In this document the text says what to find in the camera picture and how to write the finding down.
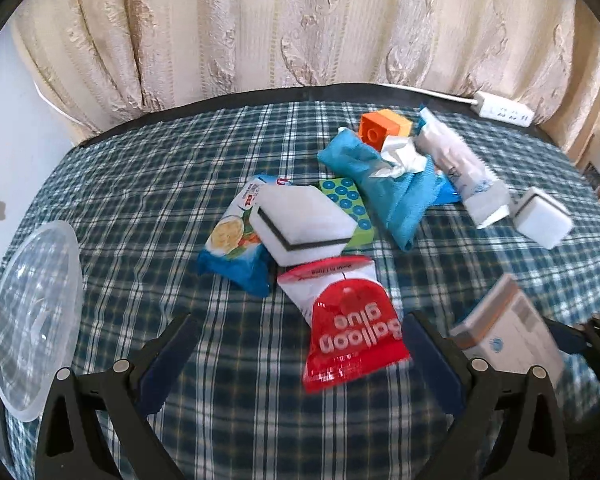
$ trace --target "screw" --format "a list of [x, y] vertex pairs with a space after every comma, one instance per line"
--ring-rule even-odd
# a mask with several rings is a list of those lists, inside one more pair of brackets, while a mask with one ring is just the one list
[[538, 379], [544, 379], [546, 377], [546, 370], [541, 366], [534, 366], [531, 371]]
[[129, 366], [129, 361], [126, 359], [120, 359], [119, 361], [113, 363], [113, 371], [117, 374], [121, 374], [129, 370]]
[[56, 374], [56, 378], [58, 378], [58, 381], [64, 381], [69, 378], [69, 375], [71, 375], [69, 368], [60, 368]]
[[471, 368], [476, 372], [486, 372], [489, 369], [489, 364], [484, 359], [474, 359], [471, 361]]

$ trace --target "white tissue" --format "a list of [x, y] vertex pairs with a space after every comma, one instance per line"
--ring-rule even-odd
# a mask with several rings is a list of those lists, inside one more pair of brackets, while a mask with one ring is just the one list
[[388, 164], [371, 173], [371, 177], [398, 178], [405, 173], [420, 173], [427, 166], [427, 157], [416, 151], [413, 137], [386, 136], [380, 156]]

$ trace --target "blue plaid tablecloth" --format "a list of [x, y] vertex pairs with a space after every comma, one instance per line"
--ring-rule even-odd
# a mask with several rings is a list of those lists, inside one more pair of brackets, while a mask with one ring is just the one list
[[[131, 130], [60, 163], [30, 206], [0, 273], [45, 222], [75, 229], [84, 273], [76, 373], [100, 371], [193, 312], [202, 340], [164, 409], [149, 420], [187, 478], [412, 478], [445, 436], [446, 416], [410, 362], [317, 395], [304, 393], [310, 329], [275, 287], [252, 298], [195, 258], [238, 190], [255, 173], [309, 184], [331, 177], [316, 159], [339, 126], [356, 130], [374, 105], [288, 103], [219, 110]], [[415, 118], [416, 110], [396, 108]], [[573, 214], [553, 251], [509, 219], [483, 230], [462, 205], [430, 208], [414, 247], [380, 232], [362, 253], [400, 316], [422, 309], [445, 334], [503, 272], [539, 311], [568, 324], [600, 312], [600, 206], [565, 156], [505, 126], [439, 114], [510, 186], [547, 190]], [[271, 269], [271, 281], [279, 272]], [[579, 416], [600, 395], [584, 362], [567, 358], [558, 397]], [[106, 436], [132, 478], [108, 420]], [[17, 479], [30, 479], [39, 421], [8, 418]]]

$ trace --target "white power strip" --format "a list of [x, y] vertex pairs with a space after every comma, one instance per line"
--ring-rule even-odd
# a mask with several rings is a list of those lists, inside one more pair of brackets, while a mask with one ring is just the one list
[[533, 111], [522, 103], [482, 91], [476, 92], [474, 99], [477, 103], [471, 108], [480, 117], [525, 127], [534, 119]]

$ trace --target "orange toy block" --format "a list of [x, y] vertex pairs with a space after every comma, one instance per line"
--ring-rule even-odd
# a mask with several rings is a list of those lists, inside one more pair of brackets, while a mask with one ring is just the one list
[[401, 137], [409, 137], [411, 133], [411, 126], [413, 123], [408, 120], [406, 117], [402, 117], [400, 114], [395, 113], [393, 110], [389, 110], [389, 108], [385, 108], [384, 110], [380, 110], [379, 114], [384, 115], [387, 119], [392, 120], [394, 123], [400, 124], [400, 132], [398, 133]]
[[398, 135], [400, 124], [388, 119], [380, 112], [369, 112], [360, 117], [358, 136], [362, 142], [380, 151], [387, 135]]

